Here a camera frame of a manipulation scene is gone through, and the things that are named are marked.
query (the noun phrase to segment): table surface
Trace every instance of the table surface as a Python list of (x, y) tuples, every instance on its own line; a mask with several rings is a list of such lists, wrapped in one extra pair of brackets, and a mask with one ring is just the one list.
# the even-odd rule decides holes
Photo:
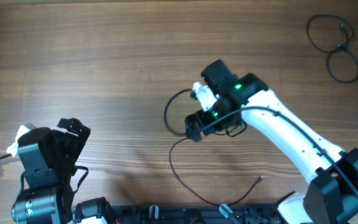
[[(218, 58), (239, 76), (256, 74), (316, 132), (350, 151), (358, 147), (358, 82), (328, 75), (326, 54), (305, 32), (314, 14), (348, 19), (356, 30), (349, 49), (358, 57), (356, 1), (0, 6), (0, 155), (21, 124), (54, 128), (60, 118), (75, 117), (92, 130), (77, 161), (89, 176), (75, 203), (104, 196), (113, 205), (205, 205), (170, 170), (168, 152), (179, 137), (165, 128), (163, 109)], [(331, 48), (343, 39), (332, 20), (316, 21), (311, 34)], [(355, 74), (346, 55), (333, 56), (332, 66), (341, 78)], [(179, 97), (170, 124), (183, 131), (185, 116), (199, 108)], [(216, 203), (238, 199), (260, 175), (265, 179), (242, 203), (271, 203), (307, 189), (296, 167), (254, 128), (233, 139), (183, 142), (173, 164)], [(0, 223), (12, 222), (22, 171), (18, 158), (0, 161)]]

